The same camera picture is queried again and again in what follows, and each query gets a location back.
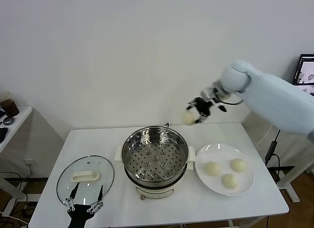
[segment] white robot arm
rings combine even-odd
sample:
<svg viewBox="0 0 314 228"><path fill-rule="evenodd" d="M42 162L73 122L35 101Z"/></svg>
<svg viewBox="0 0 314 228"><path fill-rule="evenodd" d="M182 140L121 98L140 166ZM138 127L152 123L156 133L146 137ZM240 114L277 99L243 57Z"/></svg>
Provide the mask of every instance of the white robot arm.
<svg viewBox="0 0 314 228"><path fill-rule="evenodd" d="M201 91L201 97L190 102L183 121L190 125L203 122L212 106L226 112L222 100L235 94L254 112L277 128L308 136L314 142L314 97L271 74L237 61L211 87ZM200 117L192 120L189 110L195 107Z"/></svg>

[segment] wooden floor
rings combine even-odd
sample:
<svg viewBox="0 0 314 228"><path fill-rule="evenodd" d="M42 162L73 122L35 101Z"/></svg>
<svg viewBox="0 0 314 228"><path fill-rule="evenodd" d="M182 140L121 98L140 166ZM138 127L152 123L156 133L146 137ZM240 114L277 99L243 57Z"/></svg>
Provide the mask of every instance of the wooden floor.
<svg viewBox="0 0 314 228"><path fill-rule="evenodd" d="M44 189L45 182L30 182L25 191L27 193L41 193ZM289 205L290 212L284 215L273 216L269 218L268 228L314 228L314 177L306 173L301 174L297 179L292 182L292 186L298 194L301 202L292 203L289 196L284 190L282 194ZM10 196L0 190L0 211L4 210L6 203L9 201ZM25 203L18 203L14 211L18 211ZM12 222L13 224L4 225L3 222ZM240 220L234 221L237 226ZM228 222L213 222L213 223L198 223L186 224L187 228L219 228L227 227ZM18 228L19 223L14 219L0 218L0 228ZM166 228L165 226L150 227L150 228ZM256 223L252 228L266 228L266 218Z"/></svg>

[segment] small white table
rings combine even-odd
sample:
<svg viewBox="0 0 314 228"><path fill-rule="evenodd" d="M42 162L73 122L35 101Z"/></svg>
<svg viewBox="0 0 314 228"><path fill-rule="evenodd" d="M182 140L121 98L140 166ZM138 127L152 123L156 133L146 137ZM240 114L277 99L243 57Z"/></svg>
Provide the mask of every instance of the small white table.
<svg viewBox="0 0 314 228"><path fill-rule="evenodd" d="M3 151L3 149L6 147L6 145L9 143L9 141L12 139L14 134L18 131L22 123L27 119L27 117L32 112L31 106L18 106L18 109L20 113L17 116L14 116L14 122L11 125L5 126L4 124L1 124L1 127L7 127L8 133L5 136L4 141L0 143L0 153ZM7 192L9 195L13 196L13 198L8 202L7 206L4 209L4 213L10 214L16 201L19 202L25 202L26 201L26 195L23 193L24 188L26 187L27 182L21 183L20 190L17 189L15 186L13 186L11 183L6 181L0 174L0 188ZM40 194L28 194L27 198L29 202L36 202L39 200Z"/></svg>
<svg viewBox="0 0 314 228"><path fill-rule="evenodd" d="M225 143L251 157L255 170L253 187L244 195L226 197L208 189L195 171L187 170L182 187L173 195L160 199L141 200L123 167L114 162L118 146L139 129L107 128L73 130L60 152L42 193L29 227L67 227L70 217L56 195L56 184L63 170L86 155L106 157L114 165L115 179L104 206L86 228L139 227L186 224L248 218L240 227L250 227L264 216L287 213L289 207L265 167L262 159L240 123L170 126L185 138L196 152L210 143Z"/></svg>

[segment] white wall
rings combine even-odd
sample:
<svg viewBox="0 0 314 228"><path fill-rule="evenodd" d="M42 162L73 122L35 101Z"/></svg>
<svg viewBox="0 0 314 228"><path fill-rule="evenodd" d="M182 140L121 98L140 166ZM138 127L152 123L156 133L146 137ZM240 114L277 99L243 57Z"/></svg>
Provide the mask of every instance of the white wall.
<svg viewBox="0 0 314 228"><path fill-rule="evenodd" d="M31 177L48 177L63 143L63 139L42 115L33 109L1 152L0 171L29 176L29 168L24 165L23 159L32 159L35 164L32 166ZM2 176L14 177L12 174Z"/></svg>
<svg viewBox="0 0 314 228"><path fill-rule="evenodd" d="M0 90L65 138L170 121L236 59L281 76L313 52L313 0L0 0ZM228 108L209 121L242 121Z"/></svg>

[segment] table leg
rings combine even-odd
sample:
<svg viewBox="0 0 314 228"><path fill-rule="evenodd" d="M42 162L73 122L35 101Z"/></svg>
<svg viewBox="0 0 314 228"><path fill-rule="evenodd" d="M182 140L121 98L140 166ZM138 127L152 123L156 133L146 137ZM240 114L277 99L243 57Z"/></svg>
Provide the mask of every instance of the table leg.
<svg viewBox="0 0 314 228"><path fill-rule="evenodd" d="M234 223L232 222L232 220L228 220L228 225L229 227L234 227Z"/></svg>
<svg viewBox="0 0 314 228"><path fill-rule="evenodd" d="M284 174L283 171L280 171L279 172L279 178L284 178L286 175ZM279 187L278 186L278 189L280 190L286 190L286 192L288 193L291 201L293 203L298 203L300 202L300 199L298 197L298 195L296 194L296 192L294 191L292 185L290 183L286 184L284 187Z"/></svg>
<svg viewBox="0 0 314 228"><path fill-rule="evenodd" d="M299 165L295 166L288 172L278 183L278 188L284 188L303 173L308 167L314 163L314 157L303 160Z"/></svg>
<svg viewBox="0 0 314 228"><path fill-rule="evenodd" d="M314 164L312 164L312 166L310 166L307 170L305 170L305 172L307 174L312 173L314 175Z"/></svg>
<svg viewBox="0 0 314 228"><path fill-rule="evenodd" d="M240 228L249 228L252 225L254 225L255 223L259 222L263 218L265 218L265 216L263 216L263 217L253 217L253 218L245 219L245 220L241 221L239 227Z"/></svg>
<svg viewBox="0 0 314 228"><path fill-rule="evenodd" d="M20 182L18 185L18 188L20 188L20 191L23 191L27 185L27 182ZM14 209L16 202L38 202L41 194L26 194L23 193L23 196L21 198L12 197L9 202L7 203L6 207L4 208L4 213L7 215L10 215L12 210Z"/></svg>
<svg viewBox="0 0 314 228"><path fill-rule="evenodd" d="M22 191L20 191L18 188L16 188L14 185L12 185L10 182L5 180L1 176L0 176L0 189L4 190L6 193L12 195L17 199L22 199L25 197L25 194Z"/></svg>

